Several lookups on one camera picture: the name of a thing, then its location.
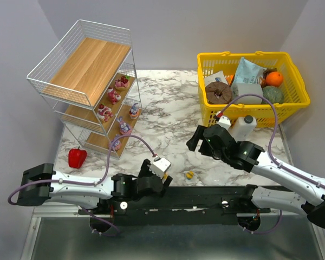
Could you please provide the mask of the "pink strawberry donut toy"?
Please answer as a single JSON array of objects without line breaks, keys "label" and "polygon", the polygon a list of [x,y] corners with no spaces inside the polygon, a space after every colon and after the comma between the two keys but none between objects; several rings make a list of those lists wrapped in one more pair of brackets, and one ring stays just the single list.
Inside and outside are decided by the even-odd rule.
[{"label": "pink strawberry donut toy", "polygon": [[128,75],[123,75],[119,79],[115,80],[114,87],[118,91],[124,91],[129,88],[130,82],[129,82],[130,77]]}]

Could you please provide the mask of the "purple figure orange donut toy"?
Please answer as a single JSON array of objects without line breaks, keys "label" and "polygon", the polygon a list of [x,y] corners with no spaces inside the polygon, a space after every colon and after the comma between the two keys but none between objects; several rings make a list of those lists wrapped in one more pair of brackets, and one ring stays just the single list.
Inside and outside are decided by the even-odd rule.
[{"label": "purple figure orange donut toy", "polygon": [[136,119],[139,116],[139,103],[136,102],[132,105],[132,107],[129,110],[129,116],[131,119]]}]

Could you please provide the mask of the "pink strawberry figure toy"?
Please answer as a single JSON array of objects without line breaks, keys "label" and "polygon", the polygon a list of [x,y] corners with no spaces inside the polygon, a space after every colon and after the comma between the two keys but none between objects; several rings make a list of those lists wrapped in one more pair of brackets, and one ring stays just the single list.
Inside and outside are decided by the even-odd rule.
[{"label": "pink strawberry figure toy", "polygon": [[111,104],[116,104],[121,100],[121,95],[116,92],[116,90],[112,87],[109,87],[107,90],[107,96]]}]

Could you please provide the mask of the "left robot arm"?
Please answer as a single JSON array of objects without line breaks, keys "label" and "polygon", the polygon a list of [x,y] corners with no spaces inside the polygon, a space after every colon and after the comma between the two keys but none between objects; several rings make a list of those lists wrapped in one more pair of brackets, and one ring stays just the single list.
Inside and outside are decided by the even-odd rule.
[{"label": "left robot arm", "polygon": [[138,176],[119,173],[101,180],[65,174],[45,163],[24,171],[16,204],[40,206],[50,200],[91,210],[102,200],[130,202],[162,196],[172,181],[166,175],[170,167],[165,158],[146,159]]}]

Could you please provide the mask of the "purple bunny pink donut toy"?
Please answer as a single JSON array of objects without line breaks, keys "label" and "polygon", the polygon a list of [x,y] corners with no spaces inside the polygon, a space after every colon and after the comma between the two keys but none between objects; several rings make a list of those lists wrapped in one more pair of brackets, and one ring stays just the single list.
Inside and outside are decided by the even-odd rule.
[{"label": "purple bunny pink donut toy", "polygon": [[108,148],[110,148],[112,151],[118,151],[121,148],[121,140],[120,140],[121,135],[117,134],[110,142],[108,145]]}]

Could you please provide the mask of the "yellow minion toy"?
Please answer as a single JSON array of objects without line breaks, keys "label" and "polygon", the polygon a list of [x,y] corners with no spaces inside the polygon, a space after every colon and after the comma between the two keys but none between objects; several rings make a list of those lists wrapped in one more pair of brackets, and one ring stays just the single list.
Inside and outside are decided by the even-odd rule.
[{"label": "yellow minion toy", "polygon": [[193,173],[192,171],[188,171],[188,172],[186,173],[186,178],[187,178],[188,180],[191,180],[191,179],[193,178],[193,176],[194,176],[194,173]]}]

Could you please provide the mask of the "red strawberry cake toy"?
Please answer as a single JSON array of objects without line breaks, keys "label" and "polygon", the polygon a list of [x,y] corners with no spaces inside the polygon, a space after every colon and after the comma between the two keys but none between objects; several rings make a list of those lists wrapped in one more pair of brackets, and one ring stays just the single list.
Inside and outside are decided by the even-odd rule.
[{"label": "red strawberry cake toy", "polygon": [[108,122],[109,119],[113,117],[113,112],[109,107],[107,107],[104,104],[100,103],[98,108],[97,108],[97,116],[102,121]]}]

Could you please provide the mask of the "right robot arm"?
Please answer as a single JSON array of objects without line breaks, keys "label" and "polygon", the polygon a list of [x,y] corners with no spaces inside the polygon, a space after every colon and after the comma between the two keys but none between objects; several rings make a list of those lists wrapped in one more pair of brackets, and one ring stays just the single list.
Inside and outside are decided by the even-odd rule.
[{"label": "right robot arm", "polygon": [[199,142],[202,155],[221,160],[234,169],[266,177],[286,188],[286,191],[255,188],[251,194],[255,206],[306,216],[310,222],[325,229],[325,178],[276,160],[253,142],[236,141],[220,125],[199,125],[186,146],[195,151]]}]

